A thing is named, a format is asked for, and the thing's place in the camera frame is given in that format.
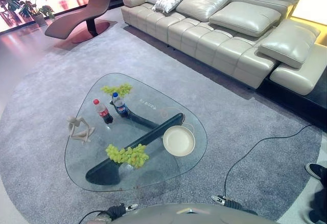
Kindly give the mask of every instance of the sectional sofa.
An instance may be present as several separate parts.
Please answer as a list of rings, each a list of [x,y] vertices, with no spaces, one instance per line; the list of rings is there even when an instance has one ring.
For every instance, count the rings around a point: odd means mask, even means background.
[[[123,2],[127,24],[255,89],[269,80],[305,97],[327,65],[319,30],[287,19],[288,2],[182,0],[168,13],[146,0]]]

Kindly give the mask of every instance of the white sculpture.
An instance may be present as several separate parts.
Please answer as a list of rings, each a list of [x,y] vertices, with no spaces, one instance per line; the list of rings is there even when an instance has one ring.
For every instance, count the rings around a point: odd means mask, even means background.
[[[89,140],[89,136],[94,132],[95,128],[94,127],[90,127],[87,122],[85,121],[84,118],[82,117],[77,117],[74,118],[73,116],[69,116],[67,118],[68,121],[68,129],[69,129],[69,136],[74,139],[74,140],[80,140],[83,141],[83,145],[85,144],[85,142],[91,142]],[[77,128],[78,126],[80,126],[80,124],[84,123],[87,127],[86,130],[83,130],[79,133],[74,134],[75,132],[75,128]]]

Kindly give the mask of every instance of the round rug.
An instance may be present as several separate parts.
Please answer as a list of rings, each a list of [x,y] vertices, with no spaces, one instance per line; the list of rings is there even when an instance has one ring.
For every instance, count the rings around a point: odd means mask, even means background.
[[[50,49],[8,102],[0,120],[0,174],[10,199],[30,223],[77,223],[89,211],[119,203],[138,203],[141,208],[214,204],[210,195],[223,195],[229,168],[257,141],[290,136],[307,125],[246,87],[247,99],[231,92],[232,80],[226,89],[125,27],[118,22],[70,51]],[[100,77],[113,72],[173,97],[199,118],[208,137],[207,151],[192,170],[126,192],[90,192],[69,179],[64,165],[66,118],[77,114]],[[303,166],[316,161],[320,143],[321,131],[314,126],[295,137],[261,142],[231,171],[227,195],[260,216],[277,220],[306,185],[309,175]]]

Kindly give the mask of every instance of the chaise lounge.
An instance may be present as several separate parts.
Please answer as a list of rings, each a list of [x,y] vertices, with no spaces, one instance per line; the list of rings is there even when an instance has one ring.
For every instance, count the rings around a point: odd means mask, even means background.
[[[86,21],[89,33],[82,33],[73,42],[79,43],[89,40],[101,34],[110,26],[109,22],[103,22],[97,25],[95,23],[95,18],[104,14],[108,10],[109,4],[110,0],[89,0],[86,8],[57,19],[47,28],[44,34],[54,38],[66,39],[77,25]]]

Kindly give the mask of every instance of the black shoe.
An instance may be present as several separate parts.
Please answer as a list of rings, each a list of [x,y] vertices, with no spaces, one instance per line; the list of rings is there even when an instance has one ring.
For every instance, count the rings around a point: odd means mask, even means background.
[[[319,216],[314,210],[311,210],[307,216],[305,216],[305,221],[308,224],[326,224],[326,222],[320,220]]]
[[[322,167],[319,164],[314,163],[308,163],[306,165],[306,171],[311,175],[312,177],[321,180],[321,177],[323,175],[323,172],[327,170],[325,167]]]

